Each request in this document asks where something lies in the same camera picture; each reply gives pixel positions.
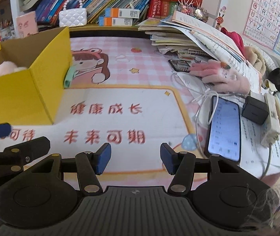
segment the black phone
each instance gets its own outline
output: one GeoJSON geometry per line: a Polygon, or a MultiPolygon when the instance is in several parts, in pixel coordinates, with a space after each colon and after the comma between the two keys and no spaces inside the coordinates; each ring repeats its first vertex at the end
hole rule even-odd
{"type": "MultiPolygon", "coordinates": [[[[216,100],[217,97],[213,96],[209,118],[215,108],[216,100]]],[[[238,104],[219,98],[208,130],[204,153],[207,157],[220,154],[233,162],[240,162],[241,124],[238,104]]]]}
{"type": "Polygon", "coordinates": [[[176,72],[189,72],[190,65],[183,60],[169,60],[170,65],[176,72]]]}

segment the white handbag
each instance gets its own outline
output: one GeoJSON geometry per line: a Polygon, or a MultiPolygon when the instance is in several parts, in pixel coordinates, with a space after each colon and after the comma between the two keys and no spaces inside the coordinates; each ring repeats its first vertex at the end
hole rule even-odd
{"type": "Polygon", "coordinates": [[[76,9],[67,10],[67,5],[70,1],[67,0],[63,5],[63,10],[59,12],[59,26],[60,27],[81,27],[87,24],[86,8],[83,8],[82,0],[78,0],[80,7],[76,9]]]}

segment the black charger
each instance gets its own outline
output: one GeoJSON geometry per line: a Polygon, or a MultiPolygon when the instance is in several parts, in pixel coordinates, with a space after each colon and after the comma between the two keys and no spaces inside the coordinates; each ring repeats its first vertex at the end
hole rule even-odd
{"type": "Polygon", "coordinates": [[[242,116],[262,125],[268,117],[268,106],[265,102],[247,96],[243,106],[242,116]]]}

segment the pink plush toy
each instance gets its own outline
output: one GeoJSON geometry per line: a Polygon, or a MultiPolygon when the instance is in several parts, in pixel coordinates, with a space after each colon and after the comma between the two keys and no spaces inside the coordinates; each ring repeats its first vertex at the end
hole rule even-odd
{"type": "Polygon", "coordinates": [[[250,91],[248,79],[228,64],[216,60],[192,64],[190,74],[202,77],[203,83],[213,83],[216,92],[237,92],[247,95],[250,91]]]}
{"type": "Polygon", "coordinates": [[[15,63],[13,63],[11,61],[4,61],[2,64],[0,64],[0,76],[19,72],[19,71],[25,70],[25,69],[27,69],[27,68],[18,67],[15,63]]]}

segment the yellow box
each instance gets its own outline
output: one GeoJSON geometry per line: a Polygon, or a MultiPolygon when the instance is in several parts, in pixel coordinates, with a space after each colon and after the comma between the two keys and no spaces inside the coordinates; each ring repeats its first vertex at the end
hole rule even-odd
{"type": "Polygon", "coordinates": [[[0,43],[0,64],[27,70],[0,76],[0,123],[53,124],[72,61],[68,28],[56,28],[0,43]]]}

